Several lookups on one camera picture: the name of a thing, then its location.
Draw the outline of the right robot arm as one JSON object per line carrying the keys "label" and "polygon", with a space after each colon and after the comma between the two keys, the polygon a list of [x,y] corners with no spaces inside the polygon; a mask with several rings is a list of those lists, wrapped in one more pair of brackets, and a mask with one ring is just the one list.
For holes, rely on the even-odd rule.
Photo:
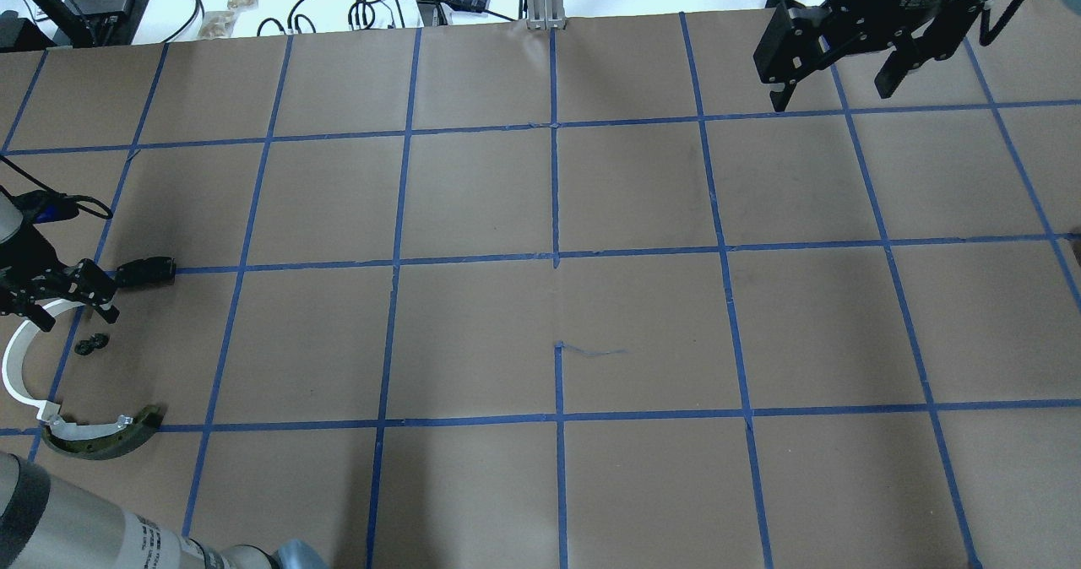
{"label": "right robot arm", "polygon": [[[1078,11],[1078,0],[1062,0]],[[1011,0],[1000,18],[991,0],[823,0],[806,6],[776,0],[752,59],[762,84],[769,87],[773,110],[787,110],[795,89],[811,72],[827,70],[852,55],[888,52],[875,77],[877,94],[894,95],[909,72],[930,59],[953,57],[970,27],[989,47],[1019,11],[1024,0]]]}

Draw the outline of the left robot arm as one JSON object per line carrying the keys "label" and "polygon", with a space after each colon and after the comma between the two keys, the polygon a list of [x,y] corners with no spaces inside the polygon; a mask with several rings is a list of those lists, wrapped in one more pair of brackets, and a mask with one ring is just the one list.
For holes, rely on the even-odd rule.
{"label": "left robot arm", "polygon": [[[24,358],[57,317],[86,306],[114,323],[116,279],[92,260],[62,263],[39,223],[76,219],[95,203],[88,196],[50,188],[19,196],[3,193],[3,315],[22,323],[3,350],[3,386],[17,403],[35,409],[42,437],[57,452],[90,460],[119,456],[158,431],[161,411],[81,425],[62,415],[59,403],[35,398],[24,384]],[[93,495],[19,455],[3,454],[4,568],[323,568],[301,539],[275,552],[255,545],[214,550],[158,522]]]}

